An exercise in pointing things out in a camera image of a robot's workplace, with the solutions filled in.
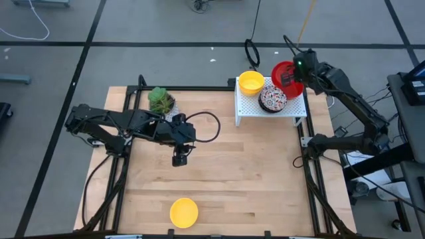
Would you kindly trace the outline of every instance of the white rack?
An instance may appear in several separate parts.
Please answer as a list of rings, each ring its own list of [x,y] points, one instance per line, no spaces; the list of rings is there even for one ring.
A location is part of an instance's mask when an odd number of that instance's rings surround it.
[[[264,87],[272,85],[272,79],[265,77]],[[239,126],[242,117],[291,117],[294,126],[298,126],[301,120],[307,117],[304,96],[299,95],[295,99],[288,100],[285,108],[278,113],[265,112],[258,104],[259,93],[255,96],[245,96],[239,88],[239,77],[236,78],[236,89],[234,91],[234,115],[236,126]]]

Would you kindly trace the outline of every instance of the yellow bowl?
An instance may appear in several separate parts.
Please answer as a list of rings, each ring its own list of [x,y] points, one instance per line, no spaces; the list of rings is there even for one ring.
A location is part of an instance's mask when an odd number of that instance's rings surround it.
[[[191,199],[178,199],[170,209],[170,219],[178,228],[188,228],[198,219],[198,206]]]
[[[264,86],[264,76],[249,70],[239,76],[239,88],[245,96],[255,96]]]

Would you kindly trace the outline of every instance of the wire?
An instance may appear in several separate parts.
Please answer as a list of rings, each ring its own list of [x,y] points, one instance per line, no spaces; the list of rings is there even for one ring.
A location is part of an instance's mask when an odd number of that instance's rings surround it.
[[[311,50],[310,49],[310,51],[312,51],[312,53],[314,53],[314,55],[315,55],[315,58],[317,58],[317,53],[316,53],[316,51],[313,51],[313,50]],[[317,80],[317,84],[320,86],[320,88],[323,90],[323,92],[325,92],[327,95],[328,95],[328,93],[329,92],[337,92],[337,93],[341,93],[341,94],[346,94],[346,95],[348,95],[348,96],[351,96],[352,98],[354,98],[355,100],[358,100],[358,98],[360,97],[360,95],[354,95],[354,94],[352,94],[352,93],[348,93],[348,92],[344,92],[344,91],[342,91],[342,90],[329,90],[329,89],[325,89],[323,86],[322,86],[322,84],[321,84],[321,81],[322,81],[322,83],[324,83],[324,84],[326,84],[321,78],[318,78],[317,77],[317,67],[316,67],[316,61],[314,61],[314,65],[313,65],[313,69],[314,69],[314,78]]]
[[[362,134],[363,134],[363,132],[360,132],[360,133],[354,133],[354,134],[352,134],[352,135],[348,135],[348,136],[345,136],[345,137],[359,136],[359,135],[362,135]]]
[[[373,101],[371,101],[371,102],[374,102],[371,106],[374,106],[376,103],[380,102],[381,100],[384,100],[384,99],[387,99],[387,98],[391,97],[391,96],[388,96],[389,94],[391,94],[391,92],[386,93],[386,95],[385,95],[385,96],[383,96],[383,97],[381,97],[381,98],[379,98],[379,99],[377,99],[377,100],[373,100]]]
[[[88,143],[83,137],[81,137],[79,135],[76,135],[74,133],[71,133],[71,135],[74,136],[74,137],[77,137],[77,138],[81,139],[86,145],[94,148],[94,146],[91,143]]]
[[[288,48],[292,51],[292,54],[294,54],[294,56],[296,55],[295,51],[293,50],[293,48],[295,48],[297,51],[299,52],[303,52],[301,49],[298,48],[298,46],[296,46],[286,35],[284,35],[284,40],[286,45],[288,46]]]
[[[193,7],[189,5],[189,8],[195,13],[203,14],[210,8],[209,1],[212,0],[192,0]]]
[[[331,159],[331,158],[326,157],[326,156],[324,156],[324,155],[322,155],[322,156],[320,156],[320,157],[323,157],[324,159],[327,159],[327,160],[329,160],[329,161],[332,161],[332,162],[334,162],[334,163],[338,164],[339,166],[342,166],[342,165],[341,165],[341,163],[340,163],[340,162],[338,162],[337,160]],[[296,168],[296,169],[299,169],[299,168],[302,168],[302,167],[303,167],[303,164],[301,164],[300,166],[295,165],[295,162],[296,162],[296,161],[297,161],[297,159],[299,159],[299,158],[302,158],[302,156],[298,156],[298,157],[296,157],[296,158],[292,161],[292,166],[294,166],[294,168]]]
[[[195,114],[193,114],[193,115],[191,115],[191,116],[187,117],[187,118],[186,118],[186,121],[188,121],[188,120],[189,120],[190,118],[192,118],[192,117],[195,117],[195,116],[198,116],[198,115],[201,115],[201,114],[208,114],[208,115],[210,115],[210,116],[214,117],[214,119],[217,121],[217,124],[218,124],[217,133],[216,133],[216,135],[215,135],[212,139],[208,139],[208,140],[194,139],[196,142],[200,142],[200,143],[209,143],[209,142],[213,141],[214,139],[216,139],[216,138],[218,137],[218,135],[220,134],[220,130],[221,130],[221,123],[220,123],[220,120],[217,118],[217,116],[215,116],[215,115],[214,115],[213,113],[211,113],[211,112],[198,112],[198,113],[195,113]]]
[[[118,130],[118,133],[122,136],[124,136],[124,131],[118,126],[117,122],[113,119],[113,117],[111,117],[109,114],[106,116],[108,117],[108,119],[111,120],[112,124],[114,125],[114,127]]]
[[[417,207],[417,206],[413,205],[412,203],[410,203],[410,202],[408,202],[408,201],[406,201],[406,200],[404,200],[404,199],[400,198],[399,196],[396,196],[394,193],[392,193],[392,192],[390,192],[390,191],[388,191],[388,190],[386,190],[386,189],[382,188],[381,186],[377,185],[374,181],[372,181],[372,180],[370,180],[370,179],[366,178],[365,176],[362,176],[359,172],[357,172],[357,171],[353,168],[353,166],[352,166],[352,164],[350,163],[350,161],[349,161],[349,160],[347,160],[347,162],[348,162],[348,164],[350,165],[350,169],[351,169],[351,170],[352,170],[352,171],[353,171],[353,172],[354,172],[357,176],[364,178],[364,180],[366,180],[366,181],[368,181],[368,182],[372,183],[372,184],[373,184],[374,186],[376,186],[378,189],[380,189],[380,190],[382,190],[382,191],[384,191],[384,192],[388,193],[389,195],[391,195],[391,196],[395,197],[395,198],[396,198],[396,199],[398,199],[399,201],[406,203],[407,205],[411,206],[412,208],[414,208],[414,209],[416,209],[416,210],[418,210],[418,211],[420,211],[420,212],[422,212],[422,213],[425,213],[425,210],[423,210],[423,209],[421,209],[421,208],[419,208],[419,207]]]
[[[82,220],[82,224],[84,226],[86,226],[86,198],[87,198],[87,188],[88,188],[88,183],[90,182],[90,179],[92,179],[94,173],[103,165],[106,163],[106,161],[109,159],[111,155],[106,156],[106,158],[104,160],[102,160],[102,162],[99,163],[98,166],[96,166],[93,171],[90,173],[90,175],[87,178],[86,181],[86,185],[84,186],[84,192],[82,195],[82,208],[81,208],[81,220]]]
[[[370,159],[371,157],[364,157],[364,156],[354,156],[354,155],[350,155],[350,154],[347,154],[348,156],[350,156],[350,157],[354,157],[354,158],[358,158],[358,159]]]
[[[401,135],[401,140],[403,143],[407,143],[406,133],[404,132],[403,123],[400,117],[398,117],[397,127],[398,133]]]
[[[394,140],[395,140],[396,138],[398,138],[398,137],[402,137],[402,135],[394,136],[394,137],[390,140],[390,142],[391,142],[391,143],[394,143]]]
[[[327,107],[328,109],[332,108],[332,106],[335,104],[335,98],[333,96],[331,97],[332,97],[332,104]]]
[[[195,142],[192,142],[192,148],[189,150],[189,152],[186,154],[186,157],[188,157],[192,153],[192,149],[195,147]]]
[[[126,137],[126,138],[130,138],[130,137],[131,137],[131,136],[133,136],[133,134],[134,134],[137,130],[139,130],[141,127],[145,126],[147,123],[151,123],[151,122],[155,122],[155,121],[165,122],[165,123],[168,123],[168,125],[170,125],[171,127],[173,127],[173,126],[171,125],[171,123],[170,123],[170,122],[168,122],[168,121],[167,121],[167,120],[165,120],[165,119],[161,119],[161,118],[152,118],[152,119],[147,119],[147,120],[145,120],[145,121],[141,122],[138,126],[134,127],[134,129],[132,129],[132,130],[131,130],[128,134],[124,135],[124,137]]]
[[[301,32],[299,33],[298,40],[297,40],[297,46],[299,46],[299,42],[301,41],[301,37],[303,36],[305,26],[308,23],[308,20],[310,18],[311,12],[313,11],[314,5],[316,4],[316,0],[311,0],[310,9],[308,10],[307,17],[304,20],[303,27],[301,28]]]
[[[385,88],[383,88],[383,89],[379,90],[377,93],[373,94],[372,96],[368,96],[368,97],[366,97],[366,98],[365,98],[365,100],[367,100],[367,99],[369,99],[369,98],[371,98],[371,97],[373,97],[373,96],[376,96],[377,94],[379,94],[379,93],[383,92],[384,90],[388,89],[388,87],[389,87],[389,86],[387,86],[387,87],[385,87]]]
[[[50,31],[48,30],[48,27],[45,25],[45,23],[43,22],[43,20],[41,20],[41,18],[39,17],[39,15],[37,14],[37,12],[35,11],[35,8],[33,7],[33,3],[31,2],[31,0],[28,0],[29,5],[31,6],[31,10],[33,10],[34,15],[39,19],[39,21],[41,22],[41,24],[45,27],[47,34],[45,37],[41,38],[41,39],[35,39],[32,37],[18,37],[15,36],[13,34],[8,33],[7,31],[3,30],[2,28],[0,28],[0,31],[4,32],[6,35],[10,36],[10,37],[14,37],[16,39],[21,39],[21,40],[46,40],[47,37],[50,35]]]
[[[354,124],[357,120],[359,119],[354,119],[351,123],[349,123],[347,126],[344,127],[344,129],[347,129],[348,127],[350,127],[352,124]]]
[[[251,36],[250,40],[252,40],[254,38],[255,26],[257,25],[258,12],[260,10],[260,3],[261,3],[261,0],[258,0],[257,13],[255,14],[254,28],[252,29],[252,36]]]
[[[299,169],[299,168],[302,168],[302,167],[303,167],[303,165],[302,165],[302,164],[301,164],[300,166],[295,165],[295,161],[297,161],[297,159],[299,159],[299,158],[302,158],[302,156],[298,156],[298,157],[296,157],[296,158],[292,161],[292,166],[294,166],[294,168]]]
[[[373,95],[371,95],[371,96],[366,97],[366,98],[365,98],[365,100],[367,100],[367,99],[369,99],[369,98],[371,98],[371,97],[373,97],[373,96],[376,96],[377,94],[379,94],[380,92],[382,92],[382,91],[384,91],[384,90],[386,90],[386,89],[388,89],[388,86],[387,86],[387,87],[385,87],[385,88],[383,88],[383,89],[381,89],[381,90],[379,90],[377,93],[375,93],[375,94],[373,94]],[[349,110],[344,110],[343,112],[341,112],[341,113],[337,114],[336,116],[333,116],[333,117],[331,118],[331,120],[335,119],[336,117],[340,116],[341,114],[344,114],[344,113],[345,113],[345,112],[347,112],[347,111],[349,111]]]

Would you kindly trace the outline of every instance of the black metal frame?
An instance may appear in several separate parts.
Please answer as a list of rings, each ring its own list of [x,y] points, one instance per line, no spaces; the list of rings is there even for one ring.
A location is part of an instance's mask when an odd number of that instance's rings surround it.
[[[365,176],[375,171],[386,169],[403,161],[413,161],[413,152],[409,143],[404,143],[370,159],[354,164],[353,169],[360,175]],[[350,167],[345,168],[344,177],[346,181],[356,179],[359,176]]]
[[[179,91],[230,91],[233,92],[235,89],[235,82],[236,79],[231,78],[228,79],[228,86],[161,86],[163,88],[166,88],[168,91],[174,91],[174,90],[179,90]],[[145,82],[145,80],[139,76],[139,85],[138,86],[128,86],[127,90],[126,90],[126,98],[124,100],[124,110],[128,110],[129,109],[129,103],[131,100],[131,97],[135,94],[135,102],[134,102],[134,108],[138,109],[139,107],[139,103],[140,103],[140,98],[141,98],[141,93],[144,90],[152,90],[154,89],[155,86],[148,86]],[[309,105],[308,105],[308,98],[307,98],[307,93],[306,91],[304,91],[304,102],[305,102],[305,107],[306,107],[306,111],[307,111],[307,130],[309,132],[309,136],[312,137],[314,135],[314,129],[313,129],[313,122],[311,119],[311,114],[310,114],[310,110],[309,110]],[[301,137],[303,137],[303,127],[302,124],[299,124],[297,127],[297,132],[298,132],[298,136],[301,139]],[[131,157],[131,146],[128,146],[128,154],[127,157],[124,159],[125,163],[129,163],[129,158]],[[118,161],[119,159],[114,158],[114,160],[112,161],[112,166],[111,166],[111,171],[110,171],[110,176],[109,176],[109,181],[108,181],[108,188],[106,189],[106,195],[109,195],[113,185],[114,185],[114,181],[115,181],[115,176],[117,173],[117,169],[118,169]],[[307,174],[310,174],[309,170],[310,168],[308,167],[308,159],[307,157],[305,157],[305,155],[303,155],[303,165],[304,165],[304,171],[305,171],[305,176],[306,176],[306,180],[307,180]],[[325,192],[325,185],[324,185],[324,181],[323,181],[323,175],[321,172],[321,166],[320,166],[320,162],[319,161],[315,161],[314,163],[314,169],[315,169],[315,175],[316,175],[316,179],[317,179],[317,183],[318,183],[318,187],[319,190],[321,192],[321,194],[324,196],[324,198],[326,199],[326,192]],[[121,215],[121,209],[122,209],[122,203],[123,203],[123,199],[124,199],[124,192],[125,192],[125,183],[124,186],[121,188],[121,190],[118,193],[117,196],[117,201],[116,201],[116,206],[115,206],[115,211],[114,211],[114,219],[113,219],[113,223],[112,223],[112,232],[117,232],[118,231],[118,226],[120,223],[120,215]],[[316,207],[316,203],[315,203],[315,196],[314,194],[311,192],[311,190],[307,187],[307,192],[308,192],[308,198],[309,198],[309,207],[310,207],[310,212],[311,212],[311,220],[312,220],[312,224],[313,224],[313,231],[315,236],[322,236],[322,237],[332,237],[331,235],[333,234],[333,225],[332,225],[332,221],[329,218],[329,216],[327,215],[327,212],[325,210],[323,210],[323,216],[325,219],[325,227],[326,227],[326,233],[322,233],[320,231],[320,225],[319,225],[319,217],[317,214],[317,207]],[[101,221],[100,221],[100,229],[99,230],[105,230],[105,225],[106,225],[106,221],[107,221],[107,217],[108,214],[105,213],[105,215],[102,217]],[[164,237],[168,237],[170,233],[173,234],[173,230],[170,229],[169,230],[169,234],[168,235],[143,235],[144,238],[146,237],[155,237],[155,238],[164,238]],[[269,231],[265,231],[265,237],[267,237],[267,235],[269,235],[270,238],[288,238],[288,237],[276,237],[276,236],[271,236]],[[194,237],[194,238],[211,238],[211,235],[204,235],[204,236],[190,236],[190,237]],[[244,236],[222,236],[222,238],[265,238],[263,236],[249,236],[249,237],[244,237]]]
[[[236,79],[231,78],[228,79],[228,86],[161,86],[163,88],[166,88],[169,91],[174,91],[174,90],[179,90],[179,91],[229,91],[229,92],[233,92],[235,89],[235,82]],[[134,108],[138,109],[139,108],[139,103],[141,100],[141,93],[144,90],[152,90],[155,86],[148,86],[145,82],[145,80],[139,76],[139,85],[137,86],[127,86],[127,90],[126,90],[126,97],[124,100],[124,106],[123,109],[124,110],[128,110],[129,109],[129,105],[130,105],[130,101],[132,96],[135,94],[135,102],[134,102]],[[311,114],[310,114],[310,110],[309,110],[309,104],[308,104],[308,98],[307,98],[307,93],[306,91],[304,91],[304,102],[305,102],[305,108],[307,111],[307,130],[308,130],[308,134],[309,136],[313,136],[314,135],[314,128],[313,128],[313,122],[311,119]],[[302,155],[302,159],[303,159],[303,170],[304,170],[304,174],[305,174],[305,179],[306,182],[308,180],[308,177],[311,176],[311,171],[310,171],[310,167],[309,167],[309,159],[306,157],[305,154],[302,153],[303,148],[301,146],[301,137],[304,136],[304,132],[303,132],[303,126],[302,124],[299,124],[297,127],[297,132],[298,132],[298,137],[299,137],[299,145],[300,145],[300,149],[301,149],[301,155]],[[127,147],[127,153],[126,156],[123,158],[124,162],[123,162],[123,167],[122,170],[124,170],[124,172],[122,172],[124,174],[124,177],[127,177],[127,173],[128,173],[128,165],[129,165],[129,159],[131,157],[131,146]],[[106,196],[108,196],[111,191],[112,188],[114,187],[114,181],[116,178],[116,173],[118,170],[118,163],[119,163],[119,158],[114,158],[112,161],[112,166],[111,166],[111,170],[110,170],[110,175],[109,175],[109,179],[108,179],[108,187],[106,189]],[[321,200],[326,201],[326,192],[325,192],[325,185],[324,185],[324,181],[323,181],[323,175],[321,172],[321,167],[320,167],[320,162],[316,161],[316,163],[314,163],[314,170],[315,170],[315,175],[316,175],[316,180],[317,180],[317,190],[319,191],[320,194],[323,195],[323,198]],[[56,234],[56,235],[46,235],[46,236],[31,236],[31,237],[27,237],[27,238],[33,238],[33,239],[39,239],[39,238],[105,238],[105,235],[115,235],[118,233],[118,226],[120,223],[120,216],[121,216],[121,210],[122,210],[122,204],[123,204],[123,199],[124,199],[124,192],[125,192],[125,180],[124,180],[124,185],[123,187],[120,189],[120,191],[118,192],[117,195],[117,201],[116,201],[116,206],[115,206],[115,211],[114,211],[114,217],[113,217],[113,222],[112,222],[112,229],[111,230],[106,230],[106,223],[107,223],[107,219],[108,219],[108,211],[106,210],[106,212],[104,213],[103,217],[101,218],[100,222],[99,222],[99,230],[98,231],[75,231],[73,233],[69,233],[69,234]],[[315,195],[312,191],[312,189],[310,189],[310,187],[308,186],[308,183],[306,184],[307,187],[307,193],[308,193],[308,202],[309,202],[309,207],[310,207],[310,213],[311,213],[311,221],[312,221],[312,226],[313,226],[313,231],[314,231],[314,236],[309,236],[309,237],[317,237],[317,238],[359,238],[357,235],[345,235],[344,237],[342,237],[340,234],[334,234],[333,233],[333,224],[332,221],[328,215],[328,213],[325,211],[325,207],[323,207],[323,218],[325,219],[325,227],[326,227],[326,232],[321,232],[320,229],[320,224],[319,224],[319,216],[317,214],[317,207],[316,207],[316,199],[315,199]],[[220,238],[220,239],[224,239],[224,238],[228,238],[228,239],[263,239],[263,238],[267,238],[267,239],[289,239],[289,236],[272,236],[270,231],[264,231],[264,236],[225,236],[225,235],[174,235],[174,229],[169,229],[168,230],[168,234],[142,234],[143,238],[148,238],[148,239],[183,239],[183,238],[189,238],[189,239],[211,239],[214,237]]]

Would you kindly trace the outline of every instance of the wooden table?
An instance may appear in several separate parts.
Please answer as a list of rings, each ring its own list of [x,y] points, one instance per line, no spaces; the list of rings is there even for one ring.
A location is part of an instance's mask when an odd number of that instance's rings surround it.
[[[122,111],[125,92],[126,87],[111,87],[105,109]],[[205,110],[216,114],[222,124],[220,136],[211,143],[196,143],[188,164],[178,168],[171,166],[172,148],[135,139],[118,232],[166,234],[174,228],[176,234],[261,236],[270,230],[273,236],[313,236],[303,170],[292,166],[300,155],[292,119],[246,118],[236,127],[234,92],[170,93],[187,115]],[[308,91],[308,99],[315,132],[332,135],[325,96]],[[140,108],[147,109],[147,105],[147,92],[143,91]],[[210,116],[195,117],[191,122],[199,139],[216,133]],[[326,156],[338,159],[334,151],[327,151]],[[95,149],[88,173],[104,157],[103,147]],[[111,161],[90,181],[86,220],[104,199]],[[321,165],[330,205],[356,231],[341,167],[325,160]],[[188,229],[176,228],[169,219],[171,205],[181,197],[193,199],[199,208],[197,222]],[[107,228],[114,207],[113,203]],[[80,213],[81,205],[75,229],[82,227]]]

